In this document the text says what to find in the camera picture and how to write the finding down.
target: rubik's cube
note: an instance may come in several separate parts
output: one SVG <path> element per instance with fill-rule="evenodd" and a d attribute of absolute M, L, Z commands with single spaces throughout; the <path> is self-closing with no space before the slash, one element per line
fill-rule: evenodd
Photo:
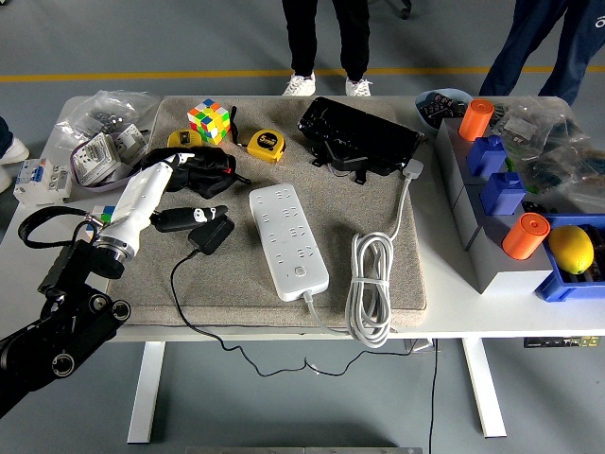
<path fill-rule="evenodd" d="M 199 132 L 204 142 L 217 145 L 231 128 L 229 112 L 212 99 L 194 107 L 187 113 L 191 129 Z"/>

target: lemon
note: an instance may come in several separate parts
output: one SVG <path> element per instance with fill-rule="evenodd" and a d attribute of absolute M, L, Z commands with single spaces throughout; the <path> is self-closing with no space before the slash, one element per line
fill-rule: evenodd
<path fill-rule="evenodd" d="M 590 237 L 577 225 L 563 225 L 548 235 L 548 247 L 559 268 L 571 274 L 582 274 L 595 259 Z"/>

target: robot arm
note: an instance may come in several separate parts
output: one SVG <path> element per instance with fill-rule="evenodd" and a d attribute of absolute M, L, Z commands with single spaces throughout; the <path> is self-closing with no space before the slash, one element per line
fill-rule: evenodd
<path fill-rule="evenodd" d="M 38 287 L 46 298 L 40 319 L 0 340 L 0 418 L 28 393 L 72 374 L 105 341 L 114 337 L 130 316 L 128 303 L 113 301 L 85 283 L 90 273 L 119 279 L 124 271 L 123 263 L 137 254 L 139 235 L 152 219 L 160 231 L 184 230 L 227 211 L 225 206 L 184 209 L 188 214 L 183 214 L 183 209 L 169 210 L 179 211 L 176 226 L 174 216 L 162 218 L 154 214 L 173 167 L 190 156 L 193 155 L 175 154 L 137 174 L 126 186 L 109 226 L 103 226 L 90 242 L 66 242 L 68 245 L 62 248 Z M 48 210 L 56 213 L 57 207 Z M 34 213 L 24 224 L 39 213 Z M 38 218 L 48 220 L 52 216 L 38 215 Z M 87 217 L 84 222 L 95 221 Z M 32 247 L 42 247 L 41 243 L 33 246 L 33 242 L 27 241 L 33 229 L 24 229 L 24 224 L 20 228 L 22 240 Z"/>

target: power adapter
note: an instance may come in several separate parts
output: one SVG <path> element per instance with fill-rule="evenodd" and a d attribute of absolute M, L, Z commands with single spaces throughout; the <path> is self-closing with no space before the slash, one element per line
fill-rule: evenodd
<path fill-rule="evenodd" d="M 189 232 L 189 242 L 196 251 L 210 255 L 218 249 L 234 227 L 234 222 L 227 218 L 227 215 L 223 215 Z"/>

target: white power cord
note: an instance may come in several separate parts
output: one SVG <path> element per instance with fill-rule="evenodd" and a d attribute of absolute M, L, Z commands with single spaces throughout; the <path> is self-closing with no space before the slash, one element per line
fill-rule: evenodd
<path fill-rule="evenodd" d="M 322 322 L 313 307 L 311 292 L 304 293 L 304 300 L 309 307 L 309 312 L 324 332 L 337 336 L 350 335 L 370 348 L 378 348 L 384 345 L 389 338 L 389 279 L 394 256 L 393 241 L 399 234 L 409 184 L 420 176 L 423 167 L 420 161 L 412 159 L 402 169 L 406 179 L 399 199 L 397 226 L 393 234 L 388 236 L 382 232 L 372 232 L 363 236 L 355 234 L 353 237 L 351 246 L 352 279 L 345 307 L 346 329 L 330 328 Z M 368 250 L 371 250 L 374 255 L 373 277 L 365 277 L 363 274 L 364 256 Z M 370 304 L 367 310 L 363 302 L 363 292 L 366 286 L 373 286 L 372 299 L 369 301 Z"/>

